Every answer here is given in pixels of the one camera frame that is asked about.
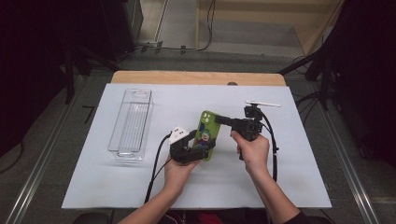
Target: black cable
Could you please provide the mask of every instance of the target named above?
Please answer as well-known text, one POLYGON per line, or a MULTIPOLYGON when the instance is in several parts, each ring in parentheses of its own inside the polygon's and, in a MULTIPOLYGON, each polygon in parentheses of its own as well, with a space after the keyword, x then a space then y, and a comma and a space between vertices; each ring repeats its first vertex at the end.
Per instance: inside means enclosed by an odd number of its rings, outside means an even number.
POLYGON ((215 8, 216 8, 216 0, 212 0, 212 2, 210 3, 209 6, 209 10, 207 11, 206 14, 206 23, 207 23, 207 29, 209 31, 209 39, 206 43, 206 46, 204 46, 201 49, 177 49, 177 48, 163 48, 163 47, 152 47, 152 46, 142 46, 143 48, 147 48, 147 49, 174 49, 174 50, 193 50, 193 51, 202 51, 202 50, 206 50, 210 47, 210 45, 212 45, 212 36, 213 36, 213 19, 215 17, 215 8))
MULTIPOLYGON (((291 62, 291 64, 294 64, 294 62, 297 60, 297 59, 299 59, 299 58, 305 58, 306 59, 306 57, 305 56, 298 56, 298 57, 296 57, 296 58, 294 58, 293 59, 293 61, 291 62)), ((296 72, 298 72, 298 73, 300 73, 301 75, 305 75, 305 72, 300 72, 299 70, 297 70, 297 69, 295 69, 294 71, 296 71, 296 72)))
POLYGON ((167 161, 163 164, 163 166, 160 168, 160 170, 158 170, 157 174, 154 176, 154 179, 157 178, 157 175, 160 173, 160 171, 163 169, 163 167, 165 167, 165 165, 166 165, 169 161, 171 161, 171 160, 172 160, 172 158, 169 159, 169 160, 167 160, 167 161))
POLYGON ((263 124, 262 125, 268 132, 270 132, 270 129, 265 125, 265 124, 263 124))
POLYGON ((320 210, 320 212, 323 213, 323 215, 324 215, 327 219, 330 220, 330 222, 331 222, 332 224, 336 224, 335 221, 332 220, 332 219, 329 217, 329 215, 327 215, 327 214, 323 211, 323 209, 319 209, 319 210, 320 210))
MULTIPOLYGON (((126 53, 126 54, 123 54, 123 55, 119 56, 119 58, 120 58, 120 57, 123 57, 123 58, 120 59, 118 62, 116 62, 116 63, 114 63, 114 64, 120 64, 120 63, 122 63, 122 62, 125 61, 125 59, 127 59, 130 55, 132 55, 132 54, 134 54, 134 53, 136 53, 136 52, 138 52, 139 50, 142 50, 142 49, 143 49, 143 48, 138 48, 138 49, 135 49, 135 50, 132 51, 132 52, 129 52, 129 53, 126 53)), ((102 65, 102 64, 100 64, 100 63, 90 62, 90 64, 91 64, 91 67, 93 67, 93 68, 105 67, 104 65, 102 65)))
POLYGON ((110 223, 110 224, 113 224, 113 219, 114 219, 114 213, 115 213, 115 212, 116 212, 115 209, 111 210, 110 220, 109 220, 109 223, 110 223))
POLYGON ((23 142, 20 142, 20 145, 21 145, 21 150, 20 150, 20 154, 18 155, 17 159, 14 162, 12 162, 8 167, 6 167, 3 170, 1 170, 0 174, 2 174, 4 172, 8 171, 9 169, 11 169, 21 159, 23 151, 24 151, 23 142))
POLYGON ((265 116, 264 113, 262 113, 262 117, 264 118, 265 122, 268 125, 268 132, 271 134, 271 141, 273 145, 273 179, 277 180, 277 155, 276 152, 279 150, 279 148, 276 146, 276 140, 275 140, 275 135, 274 135, 274 130, 272 129, 271 123, 268 120, 268 118, 265 116))
POLYGON ((161 148, 163 147, 163 142, 165 142, 165 140, 167 138, 169 138, 171 136, 171 133, 169 133, 168 135, 166 135, 163 140, 161 141, 160 145, 158 146, 158 150, 157 150, 157 155, 155 157, 155 161, 154 161, 154 168, 152 169, 152 175, 151 175, 151 180, 148 184, 148 192, 146 193, 146 199, 145 199, 145 203, 149 201, 149 195, 151 193, 151 189, 152 189, 152 185, 154 183, 154 179, 155 177, 157 177, 157 175, 155 175, 155 170, 157 169, 157 162, 158 162, 158 158, 160 156, 160 152, 161 152, 161 148))
POLYGON ((295 101, 294 103, 296 104, 296 106, 299 106, 301 102, 303 102, 305 100, 313 99, 313 98, 318 98, 319 95, 320 95, 320 91, 315 91, 315 92, 312 92, 312 93, 306 95, 305 97, 301 98, 300 100, 295 101))
POLYGON ((304 109, 302 109, 302 110, 299 111, 298 113, 299 113, 299 114, 303 113, 310 105, 312 105, 312 103, 314 103, 314 101, 315 101, 315 98, 312 99, 311 102, 309 102, 309 104, 306 105, 306 106, 304 107, 304 109))
POLYGON ((303 97, 303 95, 297 94, 297 93, 294 93, 294 92, 292 92, 291 94, 292 94, 292 95, 295 95, 295 96, 298 96, 298 97, 303 97))
POLYGON ((317 100, 315 101, 315 103, 311 106, 311 108, 309 108, 308 112, 307 112, 306 115, 305 115, 305 119, 304 119, 304 122, 303 122, 303 126, 305 126, 305 122, 306 122, 306 120, 308 119, 309 113, 310 113, 311 110, 314 108, 314 106, 318 103, 318 101, 319 101, 319 99, 317 99, 317 100))
POLYGON ((213 18, 215 17, 215 8, 216 8, 216 0, 212 0, 212 3, 210 3, 209 6, 209 10, 207 11, 207 15, 206 15, 206 24, 207 24, 207 29, 209 31, 209 39, 207 41, 206 46, 204 46, 202 49, 198 49, 200 50, 205 50, 207 48, 210 47, 210 45, 212 45, 212 36, 213 36, 213 18), (210 26, 209 26, 209 14, 210 14, 210 9, 213 7, 212 9, 212 18, 210 20, 210 26))

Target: plastic storage bin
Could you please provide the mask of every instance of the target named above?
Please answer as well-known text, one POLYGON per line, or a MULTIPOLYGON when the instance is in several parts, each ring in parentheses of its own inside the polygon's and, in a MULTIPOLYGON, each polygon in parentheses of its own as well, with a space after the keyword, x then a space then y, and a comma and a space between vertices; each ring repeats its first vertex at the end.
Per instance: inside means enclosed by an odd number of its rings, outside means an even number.
POLYGON ((126 90, 108 150, 118 161, 142 161, 149 135, 151 90, 126 90))

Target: person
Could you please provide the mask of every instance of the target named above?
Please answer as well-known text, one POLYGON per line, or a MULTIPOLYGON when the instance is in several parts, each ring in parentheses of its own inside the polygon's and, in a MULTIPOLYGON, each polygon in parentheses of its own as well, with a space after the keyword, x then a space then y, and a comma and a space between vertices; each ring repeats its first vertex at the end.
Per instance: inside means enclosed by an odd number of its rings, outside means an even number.
MULTIPOLYGON (((254 141, 249 142, 236 131, 231 132, 231 137, 237 144, 237 153, 242 153, 246 170, 272 222, 274 224, 310 223, 304 213, 289 200, 271 177, 267 168, 268 139, 258 134, 254 141)), ((188 165, 181 165, 176 161, 170 160, 165 165, 163 189, 143 206, 124 218, 120 224, 158 223, 182 193, 192 169, 198 163, 199 161, 194 161, 188 165)))

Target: tripod stand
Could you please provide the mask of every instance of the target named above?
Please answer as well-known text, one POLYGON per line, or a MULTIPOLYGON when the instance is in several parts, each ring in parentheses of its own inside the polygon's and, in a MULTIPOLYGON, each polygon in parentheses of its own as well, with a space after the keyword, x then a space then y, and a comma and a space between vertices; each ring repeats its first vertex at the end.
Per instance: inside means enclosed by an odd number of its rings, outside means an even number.
POLYGON ((62 38, 63 47, 64 47, 64 64, 65 64, 65 75, 66 75, 66 104, 69 104, 71 99, 75 94, 74 87, 74 75, 73 75, 73 63, 75 64, 77 70, 83 76, 89 76, 91 72, 91 66, 88 64, 86 59, 81 55, 85 54, 89 58, 96 60, 101 63, 103 66, 109 68, 113 72, 117 72, 120 70, 115 64, 103 59, 99 55, 95 54, 90 49, 85 48, 82 45, 72 44, 71 40, 64 36, 62 38))
POLYGON ((334 69, 333 62, 336 60, 335 56, 337 51, 339 51, 339 49, 345 44, 343 41, 344 36, 351 32, 350 30, 347 30, 346 24, 352 19, 351 17, 353 14, 351 12, 356 10, 355 7, 357 4, 349 4, 349 2, 350 1, 345 1, 336 24, 332 28, 332 31, 326 41, 317 51, 278 71, 279 74, 285 76, 287 73, 312 62, 305 73, 305 78, 308 81, 314 81, 318 78, 320 73, 322 74, 319 100, 325 110, 328 110, 326 96, 331 71, 334 69))

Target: wooden table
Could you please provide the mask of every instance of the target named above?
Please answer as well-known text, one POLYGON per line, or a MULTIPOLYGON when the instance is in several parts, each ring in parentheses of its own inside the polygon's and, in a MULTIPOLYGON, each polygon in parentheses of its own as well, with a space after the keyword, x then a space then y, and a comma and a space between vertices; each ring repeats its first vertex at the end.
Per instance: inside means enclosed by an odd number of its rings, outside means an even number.
POLYGON ((286 86, 280 74, 177 72, 177 71, 119 71, 111 83, 197 84, 240 86, 286 86))

